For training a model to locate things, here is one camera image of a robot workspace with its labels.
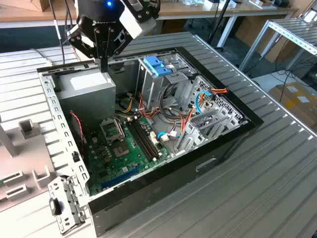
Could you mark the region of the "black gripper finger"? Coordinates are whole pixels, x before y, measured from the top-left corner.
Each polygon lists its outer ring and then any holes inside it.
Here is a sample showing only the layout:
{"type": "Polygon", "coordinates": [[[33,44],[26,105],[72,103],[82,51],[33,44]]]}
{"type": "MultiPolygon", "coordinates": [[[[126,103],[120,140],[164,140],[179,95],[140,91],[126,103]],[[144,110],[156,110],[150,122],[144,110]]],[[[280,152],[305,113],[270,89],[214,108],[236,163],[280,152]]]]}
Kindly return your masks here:
{"type": "Polygon", "coordinates": [[[108,60],[119,55],[132,41],[131,35],[125,29],[118,31],[116,28],[109,28],[105,47],[104,72],[108,72],[108,60]]]}
{"type": "Polygon", "coordinates": [[[79,25],[75,25],[67,32],[68,42],[84,56],[95,59],[98,64],[100,72],[104,72],[104,51],[97,41],[93,42],[93,46],[86,44],[82,40],[81,29],[79,25]]]}

